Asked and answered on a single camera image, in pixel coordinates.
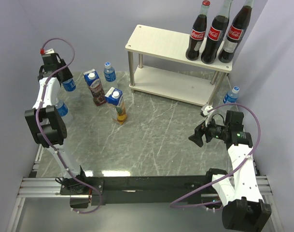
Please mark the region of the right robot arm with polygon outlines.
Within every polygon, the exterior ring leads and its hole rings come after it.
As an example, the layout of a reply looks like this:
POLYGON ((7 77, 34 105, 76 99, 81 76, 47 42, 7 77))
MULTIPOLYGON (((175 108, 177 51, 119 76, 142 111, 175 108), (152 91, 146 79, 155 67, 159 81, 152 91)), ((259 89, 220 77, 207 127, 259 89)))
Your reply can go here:
POLYGON ((272 210, 264 202, 257 184, 251 154, 254 146, 250 133, 244 131, 244 114, 227 111, 222 125, 216 124, 210 106, 203 114, 206 120, 195 128, 189 140, 199 147, 212 139, 222 140, 233 167, 232 180, 229 180, 226 172, 210 171, 211 177, 205 179, 204 187, 210 193, 218 193, 223 205, 222 223, 226 229, 260 232, 272 210))

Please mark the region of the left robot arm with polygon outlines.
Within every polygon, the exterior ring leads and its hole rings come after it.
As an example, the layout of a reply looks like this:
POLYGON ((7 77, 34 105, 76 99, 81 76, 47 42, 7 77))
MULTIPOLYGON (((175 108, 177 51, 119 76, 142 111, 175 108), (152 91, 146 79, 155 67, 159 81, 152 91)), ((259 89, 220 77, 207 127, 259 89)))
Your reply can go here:
POLYGON ((53 49, 42 50, 40 85, 37 100, 32 109, 25 111, 25 119, 35 143, 42 145, 59 164, 63 180, 60 184, 84 194, 89 188, 82 167, 75 161, 66 145, 67 128, 57 111, 57 96, 64 81, 72 78, 65 61, 53 49))

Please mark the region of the cola glass bottle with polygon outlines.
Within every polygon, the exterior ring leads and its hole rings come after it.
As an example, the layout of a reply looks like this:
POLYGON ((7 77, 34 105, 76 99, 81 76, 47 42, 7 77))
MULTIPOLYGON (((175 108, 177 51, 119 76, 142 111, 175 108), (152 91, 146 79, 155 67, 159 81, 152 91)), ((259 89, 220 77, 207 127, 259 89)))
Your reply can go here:
POLYGON ((249 26, 254 2, 255 0, 247 0, 235 16, 218 56, 222 63, 229 63, 233 60, 236 49, 249 26))
POLYGON ((209 0, 202 1, 200 12, 193 24, 189 38, 189 45, 185 53, 188 60, 197 60, 199 58, 199 50, 204 41, 207 29, 207 15, 209 7, 209 0))
POLYGON ((212 21, 207 36, 207 42, 201 55, 201 61, 205 64, 212 64, 215 61, 217 51, 223 41, 229 24, 229 15, 232 0, 225 0, 219 13, 212 21))

